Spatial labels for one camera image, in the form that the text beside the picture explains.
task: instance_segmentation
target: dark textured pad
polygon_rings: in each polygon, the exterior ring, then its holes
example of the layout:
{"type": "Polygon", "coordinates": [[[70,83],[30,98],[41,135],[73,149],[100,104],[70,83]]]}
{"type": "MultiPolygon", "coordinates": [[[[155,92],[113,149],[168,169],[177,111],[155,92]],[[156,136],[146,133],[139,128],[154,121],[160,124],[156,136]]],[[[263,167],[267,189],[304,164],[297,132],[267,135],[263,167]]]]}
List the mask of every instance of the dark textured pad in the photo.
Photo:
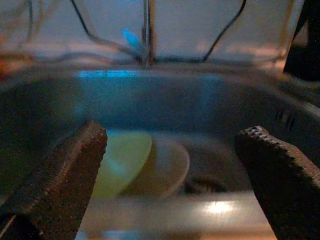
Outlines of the dark textured pad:
{"type": "Polygon", "coordinates": [[[106,130],[86,122],[24,179],[1,206],[0,216],[30,223],[41,239],[75,239],[106,145],[106,130]]]}
{"type": "Polygon", "coordinates": [[[276,237],[320,239],[319,168],[260,126],[238,133],[235,150],[276,237]]]}

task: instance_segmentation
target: black object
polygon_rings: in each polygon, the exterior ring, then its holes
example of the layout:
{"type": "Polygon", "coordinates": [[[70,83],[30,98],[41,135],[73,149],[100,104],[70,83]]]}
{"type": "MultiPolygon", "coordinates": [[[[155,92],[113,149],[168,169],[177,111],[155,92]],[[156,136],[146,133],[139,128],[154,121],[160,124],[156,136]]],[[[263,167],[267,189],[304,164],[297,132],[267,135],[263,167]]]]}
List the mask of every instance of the black object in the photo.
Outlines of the black object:
{"type": "Polygon", "coordinates": [[[0,207],[0,239],[74,240],[106,145],[93,121],[57,145],[0,207]]]}
{"type": "Polygon", "coordinates": [[[306,81],[320,81],[320,1],[305,0],[293,39],[308,23],[307,46],[292,45],[284,72],[306,81]]]}
{"type": "Polygon", "coordinates": [[[235,150],[276,237],[320,239],[320,169],[260,126],[238,133],[235,150]]]}

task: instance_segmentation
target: yellow plate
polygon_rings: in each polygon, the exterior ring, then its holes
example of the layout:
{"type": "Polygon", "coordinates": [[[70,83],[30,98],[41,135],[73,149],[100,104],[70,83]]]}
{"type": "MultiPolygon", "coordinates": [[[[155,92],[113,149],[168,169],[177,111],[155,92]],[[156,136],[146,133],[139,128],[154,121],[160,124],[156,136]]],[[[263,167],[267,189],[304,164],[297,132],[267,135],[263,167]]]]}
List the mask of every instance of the yellow plate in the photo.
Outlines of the yellow plate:
{"type": "Polygon", "coordinates": [[[152,138],[144,132],[107,131],[106,152],[93,188],[93,198],[119,194],[146,163],[152,138]]]}

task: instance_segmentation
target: sink basin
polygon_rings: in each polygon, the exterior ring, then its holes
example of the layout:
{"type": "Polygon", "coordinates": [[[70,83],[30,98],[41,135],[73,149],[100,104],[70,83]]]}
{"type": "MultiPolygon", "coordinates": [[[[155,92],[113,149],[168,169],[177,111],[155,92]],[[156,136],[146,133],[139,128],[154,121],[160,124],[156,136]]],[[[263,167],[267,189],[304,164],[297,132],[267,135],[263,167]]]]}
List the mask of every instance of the sink basin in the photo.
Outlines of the sink basin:
{"type": "Polygon", "coordinates": [[[227,195],[251,190],[233,148],[235,134],[250,126],[263,126],[320,166],[320,110],[276,82],[243,68],[16,73],[0,85],[0,193],[9,193],[55,141],[86,119],[182,143],[190,155],[188,174],[215,176],[227,195]]]}

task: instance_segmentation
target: sink drain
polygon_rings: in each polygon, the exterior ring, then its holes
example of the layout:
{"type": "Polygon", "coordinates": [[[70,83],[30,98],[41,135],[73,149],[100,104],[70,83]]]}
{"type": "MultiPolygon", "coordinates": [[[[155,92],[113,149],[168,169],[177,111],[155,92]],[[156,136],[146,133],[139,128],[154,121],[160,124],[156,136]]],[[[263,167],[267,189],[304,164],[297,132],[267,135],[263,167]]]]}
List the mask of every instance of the sink drain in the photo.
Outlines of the sink drain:
{"type": "Polygon", "coordinates": [[[223,193],[227,188],[211,175],[193,175],[186,179],[184,190],[187,194],[223,193]]]}

